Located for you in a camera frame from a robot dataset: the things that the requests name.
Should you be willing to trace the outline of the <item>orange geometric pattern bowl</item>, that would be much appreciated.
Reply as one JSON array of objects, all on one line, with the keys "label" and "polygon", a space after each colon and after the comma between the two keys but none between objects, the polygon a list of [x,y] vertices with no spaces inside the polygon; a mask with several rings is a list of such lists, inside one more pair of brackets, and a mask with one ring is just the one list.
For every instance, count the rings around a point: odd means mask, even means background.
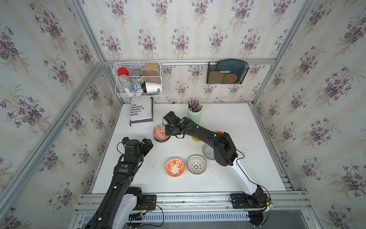
[{"label": "orange geometric pattern bowl", "polygon": [[158,126],[156,126],[154,129],[153,129],[153,138],[158,138],[158,139],[165,139],[165,138],[168,138],[169,136],[167,136],[165,134],[165,126],[160,124]]}]

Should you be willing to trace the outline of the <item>orange floral pattern bowl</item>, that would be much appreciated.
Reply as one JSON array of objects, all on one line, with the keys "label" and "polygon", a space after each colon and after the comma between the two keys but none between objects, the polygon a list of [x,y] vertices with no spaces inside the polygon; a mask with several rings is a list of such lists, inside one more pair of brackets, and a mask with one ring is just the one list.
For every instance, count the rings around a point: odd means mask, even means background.
[{"label": "orange floral pattern bowl", "polygon": [[166,173],[171,177],[179,177],[185,171],[185,163],[178,157],[173,157],[166,162]]}]

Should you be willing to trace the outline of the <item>green grey pattern bowl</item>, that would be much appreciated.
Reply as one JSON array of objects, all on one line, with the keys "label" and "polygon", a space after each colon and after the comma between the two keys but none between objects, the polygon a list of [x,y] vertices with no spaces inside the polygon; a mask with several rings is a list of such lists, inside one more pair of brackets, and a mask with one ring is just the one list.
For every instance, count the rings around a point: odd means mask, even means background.
[{"label": "green grey pattern bowl", "polygon": [[214,149],[210,147],[208,144],[205,144],[203,146],[202,152],[207,159],[214,160]]}]

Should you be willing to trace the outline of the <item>black white pattern bowl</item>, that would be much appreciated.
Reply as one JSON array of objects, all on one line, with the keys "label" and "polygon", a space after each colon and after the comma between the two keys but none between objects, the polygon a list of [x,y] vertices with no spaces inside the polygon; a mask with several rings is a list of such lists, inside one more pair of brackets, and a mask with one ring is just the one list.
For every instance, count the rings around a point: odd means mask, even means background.
[{"label": "black white pattern bowl", "polygon": [[188,158],[187,167],[192,174],[200,175],[205,172],[207,165],[205,159],[202,156],[193,155]]}]

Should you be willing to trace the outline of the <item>blue floral bowl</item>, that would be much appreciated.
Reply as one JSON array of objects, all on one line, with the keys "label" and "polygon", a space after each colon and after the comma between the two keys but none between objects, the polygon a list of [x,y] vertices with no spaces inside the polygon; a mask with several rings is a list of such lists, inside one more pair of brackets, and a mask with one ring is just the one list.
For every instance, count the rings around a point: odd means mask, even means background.
[{"label": "blue floral bowl", "polygon": [[157,142],[160,142],[160,143],[163,143],[163,142],[166,142],[170,139],[170,136],[168,138],[165,138],[165,139],[158,139],[158,138],[155,138],[154,137],[154,140],[157,141]]}]

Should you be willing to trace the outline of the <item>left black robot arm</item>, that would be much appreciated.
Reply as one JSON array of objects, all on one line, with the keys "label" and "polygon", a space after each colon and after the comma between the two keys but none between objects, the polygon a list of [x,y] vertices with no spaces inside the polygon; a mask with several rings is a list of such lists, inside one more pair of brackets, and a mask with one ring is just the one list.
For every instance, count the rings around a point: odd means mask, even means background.
[{"label": "left black robot arm", "polygon": [[86,229],[121,229],[132,210],[142,203],[142,189],[131,187],[131,183],[153,148],[152,141],[125,137],[120,144],[124,146],[124,153],[119,157],[107,193]]}]

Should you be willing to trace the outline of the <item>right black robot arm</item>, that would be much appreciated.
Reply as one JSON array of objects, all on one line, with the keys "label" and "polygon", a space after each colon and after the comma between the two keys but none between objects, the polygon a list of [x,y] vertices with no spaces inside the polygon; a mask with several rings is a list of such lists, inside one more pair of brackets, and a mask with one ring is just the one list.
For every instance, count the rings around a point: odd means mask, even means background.
[{"label": "right black robot arm", "polygon": [[265,211],[272,203],[268,190],[252,181],[243,165],[241,159],[245,156],[236,148],[231,136],[224,132],[216,133],[195,123],[188,117],[179,118],[170,112],[163,117],[165,134],[168,136],[195,137],[208,144],[214,151],[214,160],[221,166],[229,168],[233,177],[237,180],[243,191],[245,204],[250,209]]}]

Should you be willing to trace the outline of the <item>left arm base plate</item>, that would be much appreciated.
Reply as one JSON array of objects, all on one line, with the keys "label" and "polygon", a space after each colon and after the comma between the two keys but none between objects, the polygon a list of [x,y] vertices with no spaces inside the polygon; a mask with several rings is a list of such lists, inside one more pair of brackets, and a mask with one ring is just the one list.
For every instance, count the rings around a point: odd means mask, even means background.
[{"label": "left arm base plate", "polygon": [[156,195],[137,195],[136,197],[137,203],[133,209],[133,211],[137,210],[146,210],[146,211],[153,211],[156,209]]}]

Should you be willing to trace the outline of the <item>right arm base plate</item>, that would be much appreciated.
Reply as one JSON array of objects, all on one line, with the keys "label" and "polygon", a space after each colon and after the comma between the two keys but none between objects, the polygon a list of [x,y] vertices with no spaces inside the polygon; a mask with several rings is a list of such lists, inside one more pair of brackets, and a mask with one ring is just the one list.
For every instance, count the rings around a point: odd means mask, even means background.
[{"label": "right arm base plate", "polygon": [[229,202],[234,209],[266,209],[270,205],[269,196],[266,193],[257,197],[245,193],[232,193]]}]

